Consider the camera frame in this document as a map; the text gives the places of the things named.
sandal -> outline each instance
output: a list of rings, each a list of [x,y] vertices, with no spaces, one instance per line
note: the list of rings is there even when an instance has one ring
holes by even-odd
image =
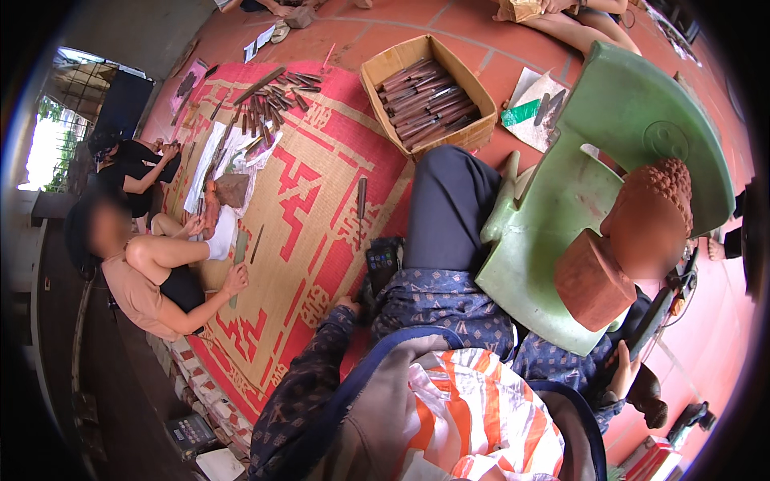
[[[270,41],[272,43],[282,42],[289,34],[289,30],[291,30],[291,28],[286,24],[286,22],[279,20],[276,22],[276,29],[273,30],[273,34],[270,36]]]

orange striped plastic bag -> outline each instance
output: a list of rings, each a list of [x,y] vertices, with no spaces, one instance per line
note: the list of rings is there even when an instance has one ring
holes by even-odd
[[[543,401],[496,354],[434,351],[409,368],[398,479],[555,479],[564,438]]]

white sock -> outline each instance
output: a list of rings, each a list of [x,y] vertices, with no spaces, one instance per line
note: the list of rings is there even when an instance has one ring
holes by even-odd
[[[230,251],[230,242],[236,228],[236,213],[229,205],[223,205],[219,210],[219,220],[214,229],[214,236],[205,241],[209,245],[209,259],[223,261]]]

green plastic chair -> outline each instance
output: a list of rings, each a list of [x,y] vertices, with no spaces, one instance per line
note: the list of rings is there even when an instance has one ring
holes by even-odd
[[[735,198],[725,157],[696,104],[674,79],[622,48],[594,42],[554,137],[518,201],[517,165],[509,167],[481,230],[493,247],[476,283],[540,337],[586,356],[607,329],[591,332],[572,318],[554,287],[554,262],[583,229],[599,231],[623,181],[581,146],[598,147],[627,172],[679,157],[692,180],[693,237],[724,224]],[[517,164],[517,152],[512,157]]]

bare foot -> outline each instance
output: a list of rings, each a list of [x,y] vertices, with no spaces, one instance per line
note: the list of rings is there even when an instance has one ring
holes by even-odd
[[[276,17],[286,17],[289,13],[294,12],[294,7],[287,7],[285,5],[276,5],[272,8],[269,8],[270,13],[275,15]]]
[[[720,244],[714,239],[708,240],[708,258],[712,261],[723,261],[727,259],[725,255],[725,245]]]

